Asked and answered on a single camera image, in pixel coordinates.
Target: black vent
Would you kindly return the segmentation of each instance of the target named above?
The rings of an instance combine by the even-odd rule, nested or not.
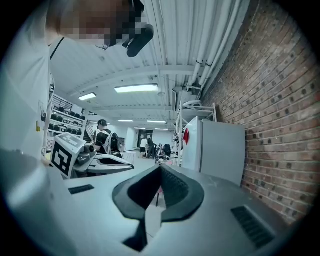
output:
[[[268,244],[274,238],[246,207],[233,208],[231,212],[257,248]]]
[[[77,187],[69,188],[69,192],[71,195],[74,195],[74,194],[82,193],[82,192],[85,192],[88,190],[93,190],[93,189],[94,189],[94,187],[92,185],[84,185],[84,186],[77,186]]]

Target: ceiling beam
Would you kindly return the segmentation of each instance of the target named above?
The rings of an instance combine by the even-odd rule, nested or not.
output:
[[[99,111],[132,111],[132,110],[144,110],[144,111],[170,111],[172,110],[172,106],[164,106],[163,105],[121,105],[121,106],[101,106],[101,107],[93,107],[94,112]]]
[[[161,65],[161,66],[158,66],[158,68],[159,68],[160,76],[165,76],[165,75],[191,76],[195,69],[195,67],[192,65]],[[120,80],[138,78],[138,77],[156,76],[156,75],[158,75],[158,70],[156,66],[138,67],[138,68],[133,68],[133,69],[109,74],[104,77],[100,77],[98,79],[95,79],[92,82],[79,86],[78,88],[76,88],[76,90],[78,92],[81,92],[81,91],[90,90],[96,87],[98,84],[100,84],[99,87],[101,87],[101,86],[107,86],[112,83],[117,83]],[[68,93],[68,96],[75,96],[79,94],[77,91],[74,91],[74,90],[70,91]]]

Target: person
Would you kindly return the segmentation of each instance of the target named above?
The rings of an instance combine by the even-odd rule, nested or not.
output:
[[[148,139],[148,145],[149,145],[149,150],[148,150],[148,155],[146,156],[146,158],[149,158],[150,155],[152,154],[152,158],[155,158],[155,144],[152,141],[151,138]]]
[[[160,152],[159,152],[159,159],[165,159],[165,156],[166,156],[166,152],[162,149]]]
[[[132,24],[137,8],[132,1],[48,0],[32,13],[0,66],[0,148],[50,164],[44,158],[52,110],[49,46],[64,37],[112,45]]]
[[[141,143],[140,143],[140,158],[143,158],[144,157],[144,154],[146,152],[146,145],[148,143],[148,140],[146,138],[143,138],[141,140]]]
[[[156,147],[156,154],[161,151],[160,147],[161,147],[161,143],[159,143],[159,145],[157,145]]]
[[[94,145],[94,149],[100,154],[106,154],[104,146],[107,138],[111,135],[112,131],[108,129],[108,123],[104,119],[100,119],[98,121],[97,128],[100,130],[100,132],[96,136],[96,143]]]

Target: white refrigerator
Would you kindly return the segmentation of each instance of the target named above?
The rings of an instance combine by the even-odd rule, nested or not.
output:
[[[241,184],[246,156],[245,127],[242,125],[199,120],[188,129],[188,143],[183,141],[182,167]]]

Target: brick wall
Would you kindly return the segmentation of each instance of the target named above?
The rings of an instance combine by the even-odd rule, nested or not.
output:
[[[220,122],[244,125],[241,186],[288,223],[304,216],[320,184],[320,68],[295,21],[251,0],[239,35],[201,100]]]

